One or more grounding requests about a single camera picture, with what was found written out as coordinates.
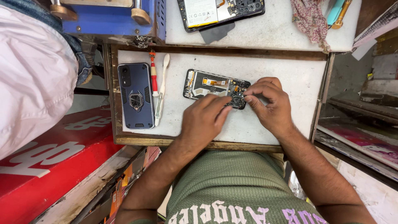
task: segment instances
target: phone back cover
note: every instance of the phone back cover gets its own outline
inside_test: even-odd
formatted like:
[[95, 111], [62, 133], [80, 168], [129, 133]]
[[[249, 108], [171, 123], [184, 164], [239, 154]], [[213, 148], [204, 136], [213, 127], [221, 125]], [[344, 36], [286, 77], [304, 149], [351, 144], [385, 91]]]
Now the phone back cover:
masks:
[[[131, 86], [122, 86], [120, 67], [122, 65], [127, 65], [130, 69]], [[118, 66], [118, 71], [125, 125], [128, 129], [153, 128], [154, 109], [149, 65], [147, 63], [122, 65]]]

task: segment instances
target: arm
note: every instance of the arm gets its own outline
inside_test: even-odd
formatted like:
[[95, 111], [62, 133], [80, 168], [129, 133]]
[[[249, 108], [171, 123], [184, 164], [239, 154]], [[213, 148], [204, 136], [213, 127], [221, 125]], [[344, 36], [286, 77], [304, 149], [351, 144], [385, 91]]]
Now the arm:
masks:
[[[255, 97], [262, 94], [270, 103]], [[331, 224], [376, 224], [354, 188], [294, 126], [289, 96], [278, 78], [259, 79], [244, 93], [261, 124], [281, 143], [301, 187]]]
[[177, 174], [221, 132], [232, 109], [224, 107], [229, 101], [228, 96], [210, 94], [185, 110], [181, 134], [132, 185], [117, 212], [116, 224], [128, 224], [138, 219], [156, 223], [157, 209]]

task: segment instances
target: disassembled smartphone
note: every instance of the disassembled smartphone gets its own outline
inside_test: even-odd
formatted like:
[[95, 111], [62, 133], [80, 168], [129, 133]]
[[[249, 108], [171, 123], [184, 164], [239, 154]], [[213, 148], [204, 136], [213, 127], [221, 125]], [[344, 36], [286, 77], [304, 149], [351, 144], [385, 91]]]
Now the disassembled smartphone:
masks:
[[264, 0], [177, 0], [177, 2], [185, 31], [188, 33], [265, 13]]
[[207, 94], [230, 96], [231, 102], [225, 104], [243, 110], [246, 105], [243, 92], [250, 86], [250, 82], [189, 69], [185, 81], [183, 96], [197, 100]]
[[128, 129], [149, 129], [155, 124], [147, 63], [121, 64], [117, 67], [125, 124]]

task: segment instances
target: hand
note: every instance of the hand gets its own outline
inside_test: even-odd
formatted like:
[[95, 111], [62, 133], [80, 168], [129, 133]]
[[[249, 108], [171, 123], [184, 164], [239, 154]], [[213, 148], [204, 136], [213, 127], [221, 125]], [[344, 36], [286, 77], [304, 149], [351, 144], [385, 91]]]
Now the hand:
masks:
[[177, 140], [183, 142], [185, 152], [195, 157], [220, 132], [231, 106], [225, 106], [231, 97], [208, 94], [184, 111], [181, 134]]
[[[270, 103], [264, 105], [254, 94], [262, 94]], [[257, 114], [260, 123], [276, 138], [288, 136], [296, 130], [291, 117], [289, 96], [282, 90], [281, 82], [275, 77], [264, 77], [250, 86], [243, 95], [245, 101]]]

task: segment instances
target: red sign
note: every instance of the red sign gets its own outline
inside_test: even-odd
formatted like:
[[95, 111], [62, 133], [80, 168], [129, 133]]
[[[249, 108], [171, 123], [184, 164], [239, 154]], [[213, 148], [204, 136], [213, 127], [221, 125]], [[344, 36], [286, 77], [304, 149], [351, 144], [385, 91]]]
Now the red sign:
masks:
[[1, 223], [29, 223], [122, 147], [113, 143], [109, 106], [64, 116], [0, 160]]

